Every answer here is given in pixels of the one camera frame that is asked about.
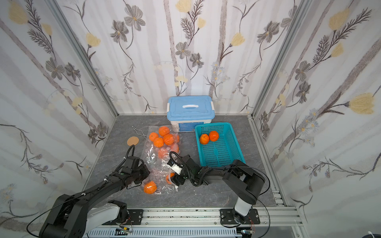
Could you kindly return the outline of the clear zip-top bag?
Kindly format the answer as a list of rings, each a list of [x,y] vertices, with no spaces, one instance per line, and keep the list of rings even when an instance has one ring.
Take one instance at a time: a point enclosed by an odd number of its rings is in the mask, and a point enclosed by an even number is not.
[[[150,160],[169,159],[169,153],[180,153],[181,138],[171,126],[149,126],[143,154]]]
[[[165,156],[163,158],[157,157],[155,154],[152,156],[146,156],[145,162],[150,171],[148,178],[146,178],[142,186],[150,181],[154,181],[157,184],[157,191],[150,195],[165,195],[172,194],[178,191],[176,185],[169,185],[166,182],[166,176],[172,173],[172,170],[167,166],[169,157]]]

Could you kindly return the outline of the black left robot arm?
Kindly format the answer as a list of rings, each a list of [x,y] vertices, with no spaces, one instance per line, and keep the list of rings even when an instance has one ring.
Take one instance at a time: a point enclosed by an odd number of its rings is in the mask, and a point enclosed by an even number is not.
[[[134,152],[135,146],[132,145],[123,161],[102,182],[74,195],[59,196],[48,211],[38,237],[83,237],[87,233],[87,217],[91,209],[114,193],[140,186],[148,178],[147,165]]]

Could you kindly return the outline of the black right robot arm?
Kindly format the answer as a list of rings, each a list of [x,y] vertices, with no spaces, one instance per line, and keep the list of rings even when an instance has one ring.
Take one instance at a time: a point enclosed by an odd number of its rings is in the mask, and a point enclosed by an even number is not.
[[[232,164],[212,168],[199,166],[189,156],[180,156],[171,151],[169,153],[168,167],[175,173],[170,181],[181,186],[189,180],[192,186],[200,187],[215,182],[224,182],[237,196],[234,208],[220,214],[220,224],[225,228],[237,228],[247,222],[253,225],[249,213],[253,205],[257,204],[266,183],[267,176],[240,160]]]

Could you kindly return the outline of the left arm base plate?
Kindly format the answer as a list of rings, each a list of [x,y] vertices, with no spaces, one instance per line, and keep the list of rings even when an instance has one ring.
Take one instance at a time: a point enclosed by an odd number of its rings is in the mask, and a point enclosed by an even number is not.
[[[141,225],[143,212],[143,209],[120,209],[112,222],[118,225]]]

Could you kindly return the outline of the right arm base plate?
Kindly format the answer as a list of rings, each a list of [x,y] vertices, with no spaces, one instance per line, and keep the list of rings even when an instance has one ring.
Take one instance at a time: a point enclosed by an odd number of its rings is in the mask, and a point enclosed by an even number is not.
[[[250,209],[246,216],[236,212],[233,208],[220,209],[220,223],[224,226],[259,225],[261,223],[257,209]]]

